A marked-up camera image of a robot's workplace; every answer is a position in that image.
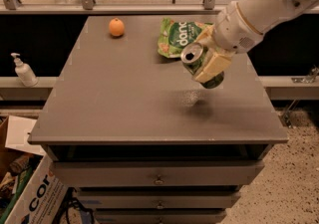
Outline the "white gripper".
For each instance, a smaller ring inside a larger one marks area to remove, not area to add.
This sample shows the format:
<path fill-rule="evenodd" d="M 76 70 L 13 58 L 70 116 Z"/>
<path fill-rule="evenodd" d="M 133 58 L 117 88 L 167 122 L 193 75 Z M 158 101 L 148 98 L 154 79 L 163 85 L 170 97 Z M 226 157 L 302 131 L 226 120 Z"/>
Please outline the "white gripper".
<path fill-rule="evenodd" d="M 263 35 L 255 30 L 241 14 L 236 1 L 232 1 L 220 11 L 212 25 L 205 27 L 195 41 L 207 48 L 217 46 L 229 52 L 219 53 L 209 50 L 200 68 L 193 75 L 199 83 L 206 83 L 226 70 L 233 53 L 246 53 L 263 40 Z"/>

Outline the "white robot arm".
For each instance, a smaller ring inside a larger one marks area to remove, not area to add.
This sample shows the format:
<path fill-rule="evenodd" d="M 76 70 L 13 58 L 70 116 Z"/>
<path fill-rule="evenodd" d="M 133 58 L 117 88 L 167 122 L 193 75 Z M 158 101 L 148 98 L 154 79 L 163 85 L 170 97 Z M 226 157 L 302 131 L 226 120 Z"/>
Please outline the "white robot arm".
<path fill-rule="evenodd" d="M 295 19 L 319 0 L 237 0 L 221 10 L 199 43 L 207 56 L 193 79 L 206 83 L 225 71 L 235 54 L 245 53 L 263 41 L 277 25 Z"/>

